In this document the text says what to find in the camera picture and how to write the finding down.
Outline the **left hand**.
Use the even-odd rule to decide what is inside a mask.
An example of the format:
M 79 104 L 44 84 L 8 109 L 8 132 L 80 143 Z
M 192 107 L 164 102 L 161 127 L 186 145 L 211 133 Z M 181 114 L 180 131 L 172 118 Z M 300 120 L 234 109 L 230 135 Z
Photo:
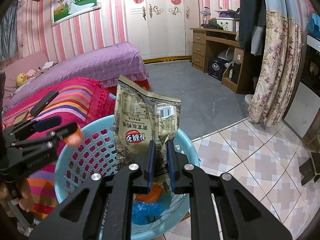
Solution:
M 34 201 L 31 194 L 30 184 L 27 179 L 23 179 L 16 183 L 16 191 L 18 204 L 20 208 L 26 212 L 30 212 L 34 209 Z M 8 217 L 13 218 L 15 217 L 14 213 L 8 206 L 6 199 L 8 198 L 10 192 L 7 188 L 7 185 L 1 181 L 1 206 L 3 207 L 5 213 Z

